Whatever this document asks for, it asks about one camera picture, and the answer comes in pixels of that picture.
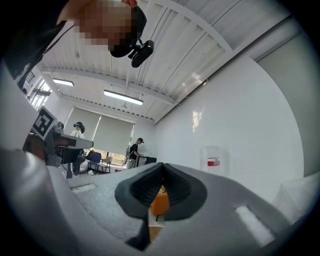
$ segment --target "ear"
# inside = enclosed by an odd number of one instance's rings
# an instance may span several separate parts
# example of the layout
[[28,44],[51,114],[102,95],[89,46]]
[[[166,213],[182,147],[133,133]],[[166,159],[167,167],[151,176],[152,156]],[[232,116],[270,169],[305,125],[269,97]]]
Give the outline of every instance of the ear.
[[134,8],[138,5],[137,0],[121,0],[121,2],[127,4],[131,8]]

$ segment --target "neck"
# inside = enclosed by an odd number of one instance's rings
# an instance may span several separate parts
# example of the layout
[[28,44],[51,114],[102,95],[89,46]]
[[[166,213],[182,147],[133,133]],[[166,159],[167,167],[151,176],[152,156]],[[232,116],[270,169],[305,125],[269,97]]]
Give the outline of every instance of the neck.
[[58,25],[64,21],[74,21],[80,10],[92,1],[96,0],[69,0],[62,9],[56,24]]

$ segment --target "chair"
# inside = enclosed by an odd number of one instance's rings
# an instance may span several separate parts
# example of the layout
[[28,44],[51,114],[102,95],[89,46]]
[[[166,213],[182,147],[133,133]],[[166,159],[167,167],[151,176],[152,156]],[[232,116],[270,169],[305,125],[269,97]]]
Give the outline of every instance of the chair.
[[94,153],[91,155],[91,161],[88,163],[87,172],[88,172],[89,170],[92,170],[92,171],[94,172],[94,174],[96,174],[97,171],[98,171],[98,168],[99,168],[100,160],[101,160],[101,154],[98,153],[98,152],[94,152]]
[[156,216],[155,221],[157,222],[159,215],[164,215],[169,209],[170,203],[167,192],[158,193],[151,205],[151,213]]
[[107,172],[107,168],[108,168],[108,164],[109,164],[109,173],[110,173],[110,165],[111,165],[112,160],[113,160],[112,156],[108,156],[105,159],[101,159],[102,163],[106,164],[105,172]]

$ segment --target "red label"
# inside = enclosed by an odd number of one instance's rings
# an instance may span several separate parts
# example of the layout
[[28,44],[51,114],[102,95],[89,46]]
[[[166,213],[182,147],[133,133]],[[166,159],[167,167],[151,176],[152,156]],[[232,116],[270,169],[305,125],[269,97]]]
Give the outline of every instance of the red label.
[[220,161],[208,161],[208,166],[219,166]]

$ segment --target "orange chair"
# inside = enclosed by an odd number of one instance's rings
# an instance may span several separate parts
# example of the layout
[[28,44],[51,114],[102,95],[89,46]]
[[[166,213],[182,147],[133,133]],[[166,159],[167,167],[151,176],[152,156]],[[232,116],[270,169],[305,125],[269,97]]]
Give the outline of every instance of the orange chair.
[[167,192],[158,193],[151,205],[151,213],[156,216],[155,221],[158,221],[159,215],[164,215],[170,209],[169,198]]

